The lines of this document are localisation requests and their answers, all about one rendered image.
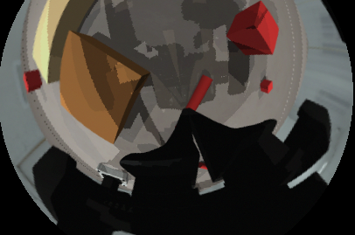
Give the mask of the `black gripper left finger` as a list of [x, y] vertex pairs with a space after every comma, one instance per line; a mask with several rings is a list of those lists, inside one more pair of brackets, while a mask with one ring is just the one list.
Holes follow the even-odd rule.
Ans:
[[190, 115], [182, 109], [169, 140], [159, 149], [132, 152], [120, 160], [120, 165], [132, 176], [176, 176], [190, 174], [195, 189], [199, 164], [199, 150], [194, 144]]

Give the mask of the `tan flat board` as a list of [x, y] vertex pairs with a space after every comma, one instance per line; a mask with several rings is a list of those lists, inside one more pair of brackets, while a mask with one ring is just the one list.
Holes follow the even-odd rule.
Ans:
[[38, 69], [45, 82], [59, 82], [63, 48], [68, 33], [77, 31], [94, 0], [47, 0], [38, 22], [32, 50]]

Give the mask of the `red cylinder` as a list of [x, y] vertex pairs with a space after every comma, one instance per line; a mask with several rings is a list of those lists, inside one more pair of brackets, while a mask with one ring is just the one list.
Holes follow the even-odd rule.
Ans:
[[198, 86], [195, 88], [194, 93], [192, 93], [190, 101], [188, 101], [185, 109], [190, 107], [192, 110], [197, 110], [199, 107], [201, 99], [205, 96], [205, 92], [209, 89], [210, 84], [212, 84], [212, 79], [208, 78], [207, 75], [201, 75], [200, 82]]
[[207, 168], [205, 167], [205, 164], [202, 163], [202, 162], [200, 162], [200, 163], [198, 164], [198, 167], [201, 168], [201, 169], [207, 169]]

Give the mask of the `red cube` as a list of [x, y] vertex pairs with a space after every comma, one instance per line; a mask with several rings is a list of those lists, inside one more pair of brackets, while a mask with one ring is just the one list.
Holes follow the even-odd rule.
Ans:
[[261, 83], [261, 91], [265, 93], [269, 93], [272, 89], [272, 80], [266, 80], [264, 79]]
[[28, 92], [37, 91], [37, 88], [41, 88], [41, 82], [43, 82], [43, 80], [40, 79], [38, 70], [24, 72], [23, 79], [25, 79], [26, 91]]
[[235, 14], [227, 38], [239, 47], [245, 56], [274, 53], [279, 26], [271, 17], [265, 4], [258, 1]]

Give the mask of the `brown square block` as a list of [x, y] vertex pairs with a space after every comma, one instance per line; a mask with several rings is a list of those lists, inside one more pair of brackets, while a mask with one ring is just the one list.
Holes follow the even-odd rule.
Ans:
[[59, 68], [59, 100], [85, 128], [115, 144], [150, 74], [93, 36], [70, 30]]

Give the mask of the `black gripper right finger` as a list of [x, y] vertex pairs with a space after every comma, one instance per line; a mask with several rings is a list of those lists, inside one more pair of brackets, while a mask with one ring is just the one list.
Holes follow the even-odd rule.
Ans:
[[222, 174], [225, 174], [243, 149], [274, 132], [275, 124], [278, 124], [275, 119], [267, 119], [250, 127], [228, 128], [190, 107], [186, 110], [190, 115], [192, 135], [195, 136], [194, 140], [213, 183], [223, 180]]

